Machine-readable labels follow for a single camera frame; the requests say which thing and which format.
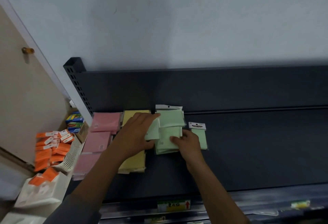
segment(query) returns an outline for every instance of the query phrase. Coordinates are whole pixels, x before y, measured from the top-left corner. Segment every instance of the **white basket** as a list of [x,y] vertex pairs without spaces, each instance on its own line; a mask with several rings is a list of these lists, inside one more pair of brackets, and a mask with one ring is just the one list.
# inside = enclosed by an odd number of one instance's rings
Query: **white basket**
[[66,154],[63,162],[61,162],[58,165],[52,165],[52,167],[55,167],[58,171],[61,171],[64,173],[70,172],[74,168],[74,166],[77,162],[77,159],[78,159],[80,153],[82,152],[84,143],[81,144],[81,142],[78,140],[76,135],[74,135],[74,138],[75,139],[71,144],[71,148],[68,151],[68,153]]

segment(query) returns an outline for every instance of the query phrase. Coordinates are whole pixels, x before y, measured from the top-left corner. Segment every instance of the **doorknob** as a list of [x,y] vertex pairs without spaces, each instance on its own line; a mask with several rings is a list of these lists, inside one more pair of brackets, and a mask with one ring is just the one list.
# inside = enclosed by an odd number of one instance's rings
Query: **doorknob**
[[23,54],[33,54],[34,53],[34,49],[33,48],[23,47],[22,48],[22,53]]

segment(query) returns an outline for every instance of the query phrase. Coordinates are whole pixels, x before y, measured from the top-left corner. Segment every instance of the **door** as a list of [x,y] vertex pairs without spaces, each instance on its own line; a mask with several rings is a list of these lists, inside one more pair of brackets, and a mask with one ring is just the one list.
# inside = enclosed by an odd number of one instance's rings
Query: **door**
[[36,133],[57,130],[69,104],[23,47],[27,44],[0,6],[0,147],[33,164]]

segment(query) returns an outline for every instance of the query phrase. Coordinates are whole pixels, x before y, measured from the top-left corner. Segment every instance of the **gray sleeve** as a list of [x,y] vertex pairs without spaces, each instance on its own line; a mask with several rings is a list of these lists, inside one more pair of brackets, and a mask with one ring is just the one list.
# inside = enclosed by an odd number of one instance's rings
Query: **gray sleeve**
[[100,213],[75,195],[69,195],[43,224],[97,224]]

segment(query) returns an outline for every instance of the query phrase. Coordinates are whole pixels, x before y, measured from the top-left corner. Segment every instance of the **hand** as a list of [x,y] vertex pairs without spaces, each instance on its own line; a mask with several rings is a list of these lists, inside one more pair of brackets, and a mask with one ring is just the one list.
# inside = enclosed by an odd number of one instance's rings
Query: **hand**
[[186,160],[187,168],[190,171],[195,163],[205,163],[205,160],[200,151],[198,136],[184,129],[182,130],[182,135],[180,138],[171,136],[170,140],[179,147],[180,153]]
[[145,140],[145,135],[151,123],[160,114],[135,113],[118,132],[109,149],[116,149],[123,161],[137,153],[154,147],[155,141]]

